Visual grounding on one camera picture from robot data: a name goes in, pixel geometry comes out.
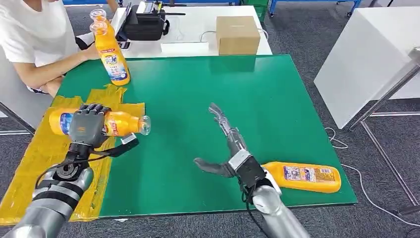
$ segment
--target plastic bottle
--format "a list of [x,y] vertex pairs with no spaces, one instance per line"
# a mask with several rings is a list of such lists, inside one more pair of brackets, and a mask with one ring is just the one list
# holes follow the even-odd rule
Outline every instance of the plastic bottle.
[[280,187],[324,193],[337,192],[341,187],[340,174],[331,166],[270,162],[263,167]]
[[95,10],[91,11],[90,17],[94,22],[96,22],[96,21],[105,22],[106,25],[108,26],[108,33],[115,37],[115,29],[112,27],[111,23],[106,18],[106,11],[105,10],[100,9],[100,8],[95,9]]
[[108,33],[106,23],[96,21],[91,24],[91,31],[95,34],[96,49],[111,82],[117,86],[130,82],[127,61],[122,55],[121,49],[115,37]]
[[[76,108],[60,108],[50,114],[51,130],[58,135],[68,135],[70,123]],[[150,133],[151,121],[148,116],[134,117],[125,112],[109,112],[105,115],[103,135],[126,136],[130,133]]]

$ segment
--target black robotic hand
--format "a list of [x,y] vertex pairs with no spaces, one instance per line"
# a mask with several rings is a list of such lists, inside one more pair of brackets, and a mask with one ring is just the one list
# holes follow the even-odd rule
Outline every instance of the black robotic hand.
[[73,115],[69,136],[73,143],[99,148],[108,139],[103,133],[105,115],[111,109],[101,104],[82,104]]

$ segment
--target green table surface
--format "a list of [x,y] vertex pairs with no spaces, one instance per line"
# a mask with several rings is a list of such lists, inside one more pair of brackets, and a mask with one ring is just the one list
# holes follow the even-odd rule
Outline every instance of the green table surface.
[[[336,167],[327,194],[282,188],[286,206],[353,204],[355,194],[289,55],[134,59],[123,103],[146,103],[152,119],[140,145],[114,158],[100,217],[245,209],[238,181],[204,173],[195,157],[224,162],[229,151],[211,102],[239,128],[260,163]],[[70,71],[58,95],[83,100],[110,80],[99,60]]]

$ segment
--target yellow tape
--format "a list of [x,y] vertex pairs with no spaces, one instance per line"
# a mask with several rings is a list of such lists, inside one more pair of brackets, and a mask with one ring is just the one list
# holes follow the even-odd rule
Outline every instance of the yellow tape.
[[[106,89],[92,89],[86,103],[101,103],[113,111],[123,111],[133,116],[144,115],[145,105],[121,104],[125,88],[106,85]],[[52,107],[78,108],[82,104],[80,97],[64,98],[57,96]],[[37,128],[26,152],[15,172],[12,182],[0,204],[0,225],[13,225],[20,221],[26,207],[32,200],[35,180],[48,167],[63,161],[70,140],[68,136],[55,135],[48,122],[54,108],[48,108]],[[99,150],[112,148],[115,138],[110,137]],[[70,221],[91,221],[98,218],[105,194],[112,158],[105,158],[90,163],[94,179],[89,189],[83,194]]]

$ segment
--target metal robot arm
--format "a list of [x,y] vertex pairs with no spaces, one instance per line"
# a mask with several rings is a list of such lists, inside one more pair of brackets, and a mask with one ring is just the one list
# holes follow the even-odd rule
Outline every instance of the metal robot arm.
[[270,237],[309,238],[302,224],[281,201],[280,188],[272,175],[247,150],[239,130],[230,126],[216,104],[212,103],[209,111],[215,115],[214,119],[227,138],[231,158],[222,164],[212,164],[196,158],[194,162],[197,166],[203,171],[227,178],[237,177],[247,202],[254,204],[264,217]]
[[[82,105],[70,124],[72,143],[62,163],[47,169],[42,181],[35,184],[32,202],[20,222],[4,238],[54,238],[89,188],[93,171],[89,161],[106,156],[118,157],[139,144],[134,134],[121,139],[122,145],[95,151],[107,139],[102,135],[105,114],[109,108],[100,104]],[[90,154],[102,155],[89,160]]]

